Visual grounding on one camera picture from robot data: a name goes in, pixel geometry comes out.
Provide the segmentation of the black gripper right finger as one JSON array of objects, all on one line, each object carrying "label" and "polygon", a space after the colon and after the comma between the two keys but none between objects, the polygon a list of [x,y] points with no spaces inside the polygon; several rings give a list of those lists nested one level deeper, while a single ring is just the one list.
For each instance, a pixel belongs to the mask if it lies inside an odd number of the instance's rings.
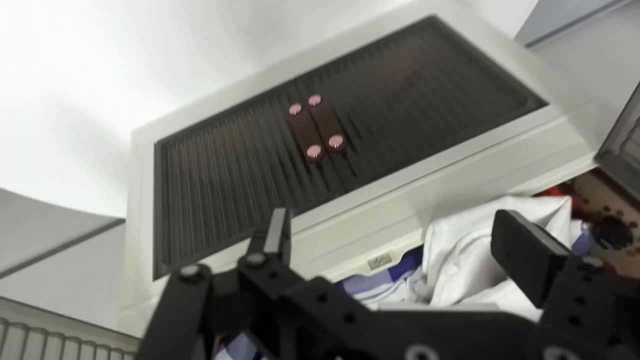
[{"label": "black gripper right finger", "polygon": [[498,210],[490,251],[537,308],[560,308],[569,302],[567,275],[576,256],[546,227],[516,210]]}]

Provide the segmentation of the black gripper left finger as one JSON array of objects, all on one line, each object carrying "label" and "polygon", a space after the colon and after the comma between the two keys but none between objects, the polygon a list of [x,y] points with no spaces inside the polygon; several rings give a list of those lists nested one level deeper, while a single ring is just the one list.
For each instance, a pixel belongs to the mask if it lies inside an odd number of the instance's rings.
[{"label": "black gripper left finger", "polygon": [[291,225],[291,210],[277,208],[265,227],[259,227],[247,251],[247,262],[250,266],[265,266],[270,257],[278,257],[280,262],[291,262],[291,243],[292,243],[292,225]]}]

